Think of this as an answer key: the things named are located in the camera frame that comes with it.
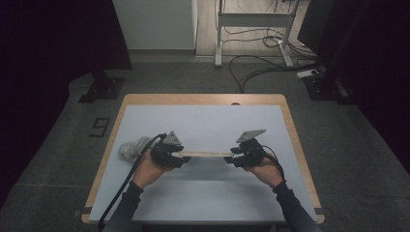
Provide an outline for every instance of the gray carpet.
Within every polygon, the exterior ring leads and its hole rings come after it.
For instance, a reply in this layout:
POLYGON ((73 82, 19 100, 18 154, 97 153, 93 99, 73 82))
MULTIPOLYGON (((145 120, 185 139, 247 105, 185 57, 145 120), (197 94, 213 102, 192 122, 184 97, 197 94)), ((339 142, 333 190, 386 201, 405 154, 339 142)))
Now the gray carpet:
MULTIPOLYGON (((234 72, 265 67, 242 63, 234 72)), ((0 212, 0 231, 97 231, 75 216, 88 197, 122 98, 131 93, 235 93, 227 65, 137 63, 125 77, 117 101, 77 103, 92 83, 84 75, 70 85, 71 96, 42 148, 32 159, 0 212), (92 129, 96 118, 110 118, 104 137, 92 129)), ((260 75, 250 94, 283 94, 304 148, 322 207, 323 231, 410 231, 410 177, 354 105, 311 101, 294 72, 260 75)))

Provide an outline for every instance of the table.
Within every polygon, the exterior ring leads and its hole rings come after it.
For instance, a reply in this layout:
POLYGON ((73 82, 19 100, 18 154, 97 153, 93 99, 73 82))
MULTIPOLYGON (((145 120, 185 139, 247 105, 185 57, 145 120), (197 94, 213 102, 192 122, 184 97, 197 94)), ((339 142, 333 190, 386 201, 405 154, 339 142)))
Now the table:
MULTIPOLYGON (((296 133, 295 126, 292 121, 292 117, 290 115, 289 108, 286 103, 286 99, 283 95, 224 95, 224 94, 217 94, 217 95, 191 95, 191 94, 132 94, 125 96, 122 106, 120 108, 118 117, 115 121, 114 128, 112 133, 109 137, 104 155, 102 157, 102 162, 100 164, 99 171, 97 173, 94 185, 91 188, 88 200, 85 205, 85 209, 89 209, 93 207, 102 176, 111 153, 111 149, 116 138, 117 132, 119 130, 124 112, 126 110, 127 105, 129 104, 148 104, 148 105, 156 105, 156 104, 225 104, 230 105, 233 102, 246 105, 246 104, 265 104, 265 105, 279 105, 281 111, 283 113, 285 125, 289 132, 289 136, 291 138, 291 142, 295 151, 297 162, 301 168, 304 182, 307 186, 307 192, 310 196, 311 202, 315 209, 320 209, 321 205, 313 184, 313 181, 310 176, 310 172, 308 170, 308 164, 305 159, 305 155, 302 150, 302 146, 300 144, 298 135, 296 133)), ((89 212, 84 212, 82 215, 82 221, 89 223, 89 212)), ((318 223, 322 223, 325 217, 323 215, 318 215, 318 223)))
POLYGON ((218 34, 217 43, 215 46, 215 66, 222 65, 222 42, 221 30, 222 27, 283 27, 285 32, 281 41, 278 42, 280 52, 287 67, 293 67, 293 62, 290 57, 291 51, 287 45, 290 31, 295 20, 296 11, 298 10, 299 1, 296 0, 293 5, 292 12, 288 14, 273 13, 273 14, 237 14, 225 13, 223 11, 224 0, 220 0, 218 12, 218 34))

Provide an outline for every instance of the person's right hand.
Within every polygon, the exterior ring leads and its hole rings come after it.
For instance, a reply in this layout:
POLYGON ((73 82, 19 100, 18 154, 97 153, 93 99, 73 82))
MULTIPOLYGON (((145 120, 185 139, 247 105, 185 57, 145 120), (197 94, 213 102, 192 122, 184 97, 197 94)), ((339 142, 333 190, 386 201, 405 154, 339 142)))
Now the person's right hand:
POLYGON ((270 159, 267 158, 263 158, 257 166, 244 167, 244 169, 247 172, 253 173, 259 181, 270 186, 272 189, 283 181, 278 168, 270 159))

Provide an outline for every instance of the cable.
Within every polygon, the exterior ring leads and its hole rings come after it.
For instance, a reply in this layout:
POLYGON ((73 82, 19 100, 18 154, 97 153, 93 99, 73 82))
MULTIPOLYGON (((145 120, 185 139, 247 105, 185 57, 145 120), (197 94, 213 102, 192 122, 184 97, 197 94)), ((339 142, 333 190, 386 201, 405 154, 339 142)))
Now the cable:
POLYGON ((153 139, 151 139, 147 145, 145 145, 145 147, 141 150, 141 152, 139 153, 139 156, 136 158, 135 162, 133 163, 133 166, 129 172, 129 174, 127 175, 126 180, 124 181, 123 185, 120 187, 120 189, 118 189, 117 193, 115 194, 114 198, 112 198, 111 202, 109 203, 109 205, 106 207, 105 211, 102 214, 102 217, 99 220, 99 230, 103 231, 103 221, 105 219, 105 217, 108 215, 109 211, 111 210, 112 206, 114 206, 115 202, 117 201, 118 197, 121 195, 121 193, 123 192, 124 188, 126 187, 126 185, 128 184, 130 178, 132 177, 133 172, 135 171, 135 169, 138 167, 139 162, 141 161, 142 156, 145 154, 145 152, 148 151, 148 149, 150 148, 150 146, 153 144, 153 142, 155 140, 157 140, 157 138, 159 138, 161 136, 161 134, 155 136, 153 139))
POLYGON ((232 75, 232 77, 234 78, 235 82, 238 85, 238 90, 235 93, 239 94, 244 94, 245 93, 245 87, 248 83, 249 80, 251 80, 252 78, 254 78, 255 76, 261 75, 263 73, 271 73, 271 72, 290 72, 290 71, 298 71, 298 70, 302 70, 302 69, 308 69, 308 68, 313 68, 318 66, 319 63, 317 61, 315 61, 313 64, 309 64, 309 65, 304 65, 301 67, 296 67, 296 68, 288 68, 288 67, 283 67, 281 65, 275 64, 271 61, 268 61, 264 58, 261 58, 259 56, 251 56, 251 55, 240 55, 240 56, 236 56, 234 58, 232 58, 229 62, 228 65, 228 69, 232 75), (270 68, 266 68, 263 70, 258 70, 258 71, 254 71, 251 73, 248 73, 247 75, 245 75, 244 77, 242 77, 240 80, 238 80, 237 76, 234 74, 234 72, 232 71, 232 64, 234 62, 234 60, 239 59, 239 58, 253 58, 253 59, 258 59, 261 60, 265 63, 268 63, 269 65, 272 65, 273 67, 270 68))
POLYGON ((262 145, 262 147, 266 147, 267 149, 271 150, 272 154, 274 154, 275 157, 277 156, 277 154, 275 154, 275 152, 274 152, 274 150, 272 150, 272 148, 270 148, 268 146, 265 146, 265 145, 262 145))
POLYGON ((242 9, 241 5, 239 4, 239 0, 236 0, 236 2, 238 3, 239 9, 241 9, 242 13, 244 13, 244 9, 242 9))

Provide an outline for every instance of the black curtain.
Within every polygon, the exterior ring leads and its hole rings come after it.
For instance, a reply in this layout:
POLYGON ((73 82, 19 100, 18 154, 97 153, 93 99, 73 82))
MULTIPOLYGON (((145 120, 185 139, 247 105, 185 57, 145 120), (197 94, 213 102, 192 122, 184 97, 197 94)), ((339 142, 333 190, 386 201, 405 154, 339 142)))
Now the black curtain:
POLYGON ((410 173, 410 5, 372 1, 346 50, 342 81, 410 173))
POLYGON ((130 70, 110 0, 0 3, 0 204, 91 70, 130 70))

